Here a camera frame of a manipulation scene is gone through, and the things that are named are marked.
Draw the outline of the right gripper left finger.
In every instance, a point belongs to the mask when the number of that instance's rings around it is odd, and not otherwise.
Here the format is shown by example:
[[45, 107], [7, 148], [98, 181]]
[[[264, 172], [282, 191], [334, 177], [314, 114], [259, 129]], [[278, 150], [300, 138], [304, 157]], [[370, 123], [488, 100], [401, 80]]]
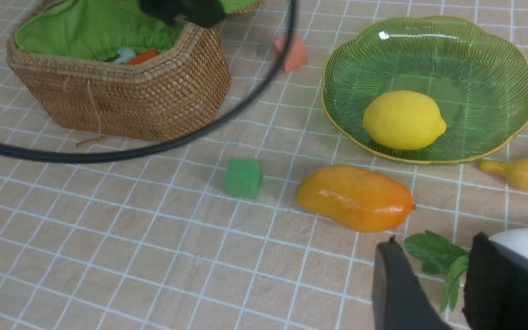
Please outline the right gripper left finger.
[[394, 236], [376, 246], [372, 309], [376, 330], [451, 329], [429, 302]]

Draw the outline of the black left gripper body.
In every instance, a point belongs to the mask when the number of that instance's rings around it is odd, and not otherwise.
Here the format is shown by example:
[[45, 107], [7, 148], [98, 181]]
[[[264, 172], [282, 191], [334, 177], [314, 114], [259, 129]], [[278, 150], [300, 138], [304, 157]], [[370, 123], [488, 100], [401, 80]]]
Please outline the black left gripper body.
[[227, 15], [218, 0], [139, 0], [138, 3], [149, 17], [169, 26], [188, 22], [201, 28], [213, 28]]

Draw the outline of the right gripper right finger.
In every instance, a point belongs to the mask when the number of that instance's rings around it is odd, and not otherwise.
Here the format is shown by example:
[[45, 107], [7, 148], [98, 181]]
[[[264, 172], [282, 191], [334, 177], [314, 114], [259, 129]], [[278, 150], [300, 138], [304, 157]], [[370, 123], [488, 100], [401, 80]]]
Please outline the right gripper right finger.
[[463, 296], [472, 330], [528, 330], [528, 259], [476, 234]]

